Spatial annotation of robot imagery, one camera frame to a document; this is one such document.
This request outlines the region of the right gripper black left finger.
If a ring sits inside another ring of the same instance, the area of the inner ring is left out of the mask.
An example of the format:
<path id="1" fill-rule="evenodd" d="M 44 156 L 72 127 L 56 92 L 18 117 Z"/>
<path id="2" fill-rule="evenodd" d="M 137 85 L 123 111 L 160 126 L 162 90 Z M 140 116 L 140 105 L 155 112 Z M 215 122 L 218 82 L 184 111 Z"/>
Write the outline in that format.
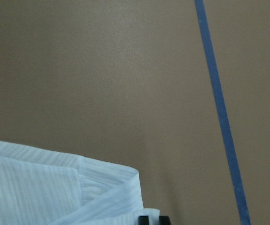
<path id="1" fill-rule="evenodd" d="M 138 225 L 149 225 L 149 216 L 139 216 Z"/>

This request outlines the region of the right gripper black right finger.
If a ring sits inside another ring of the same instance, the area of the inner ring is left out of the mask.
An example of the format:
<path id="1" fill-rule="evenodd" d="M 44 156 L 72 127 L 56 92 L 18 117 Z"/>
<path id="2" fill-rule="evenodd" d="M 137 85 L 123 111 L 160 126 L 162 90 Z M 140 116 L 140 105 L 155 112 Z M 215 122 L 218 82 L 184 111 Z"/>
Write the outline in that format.
<path id="1" fill-rule="evenodd" d="M 159 225 L 171 225 L 169 216 L 159 216 Z"/>

